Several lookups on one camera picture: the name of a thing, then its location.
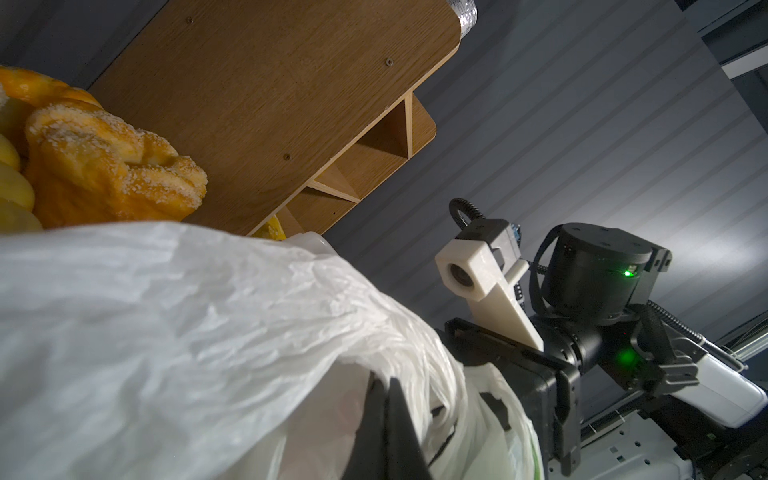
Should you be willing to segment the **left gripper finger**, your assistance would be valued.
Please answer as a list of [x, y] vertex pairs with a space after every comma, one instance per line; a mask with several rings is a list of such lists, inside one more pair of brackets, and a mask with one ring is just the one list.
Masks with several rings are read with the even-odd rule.
[[399, 380], [373, 381], [342, 479], [430, 477]]

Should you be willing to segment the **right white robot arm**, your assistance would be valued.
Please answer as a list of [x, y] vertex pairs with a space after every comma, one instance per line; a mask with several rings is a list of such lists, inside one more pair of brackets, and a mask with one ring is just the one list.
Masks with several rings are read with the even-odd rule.
[[766, 394], [733, 358], [652, 302], [670, 251], [620, 229], [554, 227], [525, 261], [515, 227], [476, 219], [436, 256], [444, 284], [470, 307], [451, 342], [493, 363], [532, 420], [546, 453], [579, 464], [582, 376], [603, 369], [622, 389], [673, 396], [737, 428]]

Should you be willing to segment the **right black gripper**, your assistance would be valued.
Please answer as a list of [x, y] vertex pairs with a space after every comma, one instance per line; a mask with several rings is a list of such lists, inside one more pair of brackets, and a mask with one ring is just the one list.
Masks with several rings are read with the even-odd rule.
[[602, 368], [622, 389], [650, 397], [699, 383], [702, 351], [649, 296], [670, 250], [619, 229], [557, 226], [540, 246], [529, 298], [544, 341], [535, 350], [498, 328], [453, 319], [448, 344], [471, 364], [493, 363], [534, 423], [544, 459], [570, 476], [581, 460], [581, 378]]

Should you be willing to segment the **white lemon-print plastic bag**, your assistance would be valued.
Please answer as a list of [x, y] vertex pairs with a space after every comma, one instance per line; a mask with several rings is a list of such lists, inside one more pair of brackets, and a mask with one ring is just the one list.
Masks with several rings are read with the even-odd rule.
[[376, 380], [406, 478], [544, 477], [500, 371], [333, 251], [174, 222], [1, 240], [5, 479], [338, 479]]

